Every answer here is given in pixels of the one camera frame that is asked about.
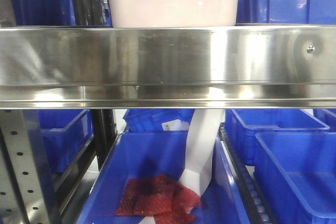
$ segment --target red dried fruit slice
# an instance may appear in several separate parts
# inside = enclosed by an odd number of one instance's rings
[[[181,183],[175,188],[173,207],[183,208],[189,213],[194,207],[201,205],[201,198],[197,193],[185,187]]]
[[[154,216],[172,210],[174,185],[157,185],[154,194],[140,195],[135,204],[134,214],[137,216]]]
[[[192,224],[196,217],[187,214],[183,208],[174,208],[173,211],[154,216],[156,224]]]
[[[115,214],[118,216],[134,216],[135,204],[142,194],[144,185],[147,183],[148,180],[144,178],[130,179]]]

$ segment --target plastic bin rim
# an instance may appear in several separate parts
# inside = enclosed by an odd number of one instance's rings
[[[260,126],[257,126],[257,125],[250,126],[249,124],[246,124],[235,109],[232,109],[231,111],[234,113],[234,115],[237,117],[237,119],[239,120],[239,122],[242,124],[242,126],[244,128],[249,129],[249,130],[263,129],[263,125],[260,125]],[[321,126],[324,126],[324,127],[308,127],[308,128],[287,127],[287,128],[280,128],[280,129],[286,129],[286,130],[290,130],[290,129],[315,129],[315,130],[319,129],[319,130],[329,130],[330,129],[330,127],[328,125],[326,125],[321,120],[319,120],[318,118],[314,117],[313,115],[309,114],[307,111],[305,111],[303,109],[300,109],[300,111],[303,112],[304,114],[306,114],[307,116],[309,116],[312,120],[317,121],[318,123],[321,124]]]
[[[332,112],[330,109],[318,109],[318,110],[322,110],[326,114],[329,114],[329,115],[334,116],[336,118],[336,113]]]
[[[139,115],[147,114],[148,112],[153,111],[153,110],[155,110],[155,109],[149,109],[149,110],[147,110],[147,111],[139,112],[139,113],[134,114],[134,115],[128,115],[128,114],[131,112],[131,110],[128,109],[128,110],[126,111],[125,115],[124,115],[122,118],[123,118],[124,120],[125,120],[125,119],[129,119],[129,118],[133,118],[133,117],[135,117],[135,116],[139,116]]]
[[[298,132],[284,132],[281,134],[300,134],[302,135],[302,133],[298,133]],[[332,135],[336,135],[336,132],[323,132],[323,133],[313,133],[315,135],[328,135],[328,134],[332,134]],[[294,192],[294,194],[296,195],[296,197],[299,199],[299,201],[302,203],[303,207],[305,208],[305,210],[307,212],[309,212],[310,214],[319,217],[319,218],[336,218],[336,213],[332,214],[332,213],[321,213],[321,212],[317,212],[315,210],[313,210],[310,205],[308,204],[308,202],[306,201],[306,199],[304,198],[304,196],[302,195],[302,193],[297,189],[297,187],[295,186],[294,182],[290,179],[290,177],[287,175],[285,169],[283,169],[283,167],[280,165],[279,161],[275,158],[274,154],[271,152],[271,150],[267,147],[267,145],[265,144],[265,142],[262,140],[262,136],[263,135],[279,135],[279,133],[274,133],[274,132],[262,132],[262,133],[257,133],[256,134],[256,138],[257,141],[259,142],[259,144],[263,147],[263,149],[265,150],[267,156],[270,157],[270,159],[272,160],[272,162],[275,164],[276,169],[279,170],[279,172],[281,173],[281,175],[284,177],[285,181],[288,183],[288,185],[290,186],[291,190]]]
[[[64,128],[62,128],[60,131],[57,131],[57,133],[67,131],[75,122],[77,122],[80,118],[82,118],[88,112],[89,112],[89,110],[81,111]]]

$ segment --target storage rack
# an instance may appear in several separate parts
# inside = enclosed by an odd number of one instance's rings
[[[1,26],[13,26],[11,5],[0,3]],[[100,141],[75,159],[87,156],[80,178],[111,147],[111,108],[336,106],[335,42],[336,26],[317,25],[0,29],[1,214],[60,223],[57,188],[75,164],[55,190],[35,109],[95,109]]]

